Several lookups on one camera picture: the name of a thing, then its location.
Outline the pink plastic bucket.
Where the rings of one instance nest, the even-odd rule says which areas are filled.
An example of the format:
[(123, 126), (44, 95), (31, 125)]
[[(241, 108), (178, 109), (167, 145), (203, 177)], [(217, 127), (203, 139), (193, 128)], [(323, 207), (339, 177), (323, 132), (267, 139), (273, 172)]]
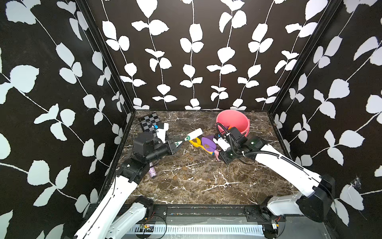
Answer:
[(235, 127), (245, 136), (249, 134), (250, 120), (240, 111), (221, 111), (216, 117), (216, 122), (221, 123), (227, 128)]

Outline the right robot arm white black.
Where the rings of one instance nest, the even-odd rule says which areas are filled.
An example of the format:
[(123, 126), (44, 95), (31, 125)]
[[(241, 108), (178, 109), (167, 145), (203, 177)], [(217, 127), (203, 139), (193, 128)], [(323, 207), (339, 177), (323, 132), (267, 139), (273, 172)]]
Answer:
[(216, 123), (215, 127), (217, 142), (225, 143), (219, 153), (221, 161), (229, 164), (235, 159), (251, 159), (270, 168), (298, 190), (293, 195), (269, 196), (263, 203), (268, 214), (303, 215), (319, 223), (327, 219), (334, 202), (334, 178), (304, 168), (258, 136), (247, 138), (237, 128), (227, 129), (221, 123)]

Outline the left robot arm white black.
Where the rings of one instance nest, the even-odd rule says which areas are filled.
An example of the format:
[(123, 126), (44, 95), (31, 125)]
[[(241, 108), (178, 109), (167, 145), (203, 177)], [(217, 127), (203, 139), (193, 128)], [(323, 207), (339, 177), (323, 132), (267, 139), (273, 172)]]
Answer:
[(76, 239), (123, 238), (139, 221), (153, 212), (153, 201), (140, 196), (121, 216), (117, 215), (150, 170), (150, 163), (175, 154), (184, 142), (191, 139), (190, 135), (166, 139), (165, 134), (159, 130), (156, 134), (150, 132), (139, 134), (133, 141), (132, 156), (123, 162), (109, 191), (74, 237)]

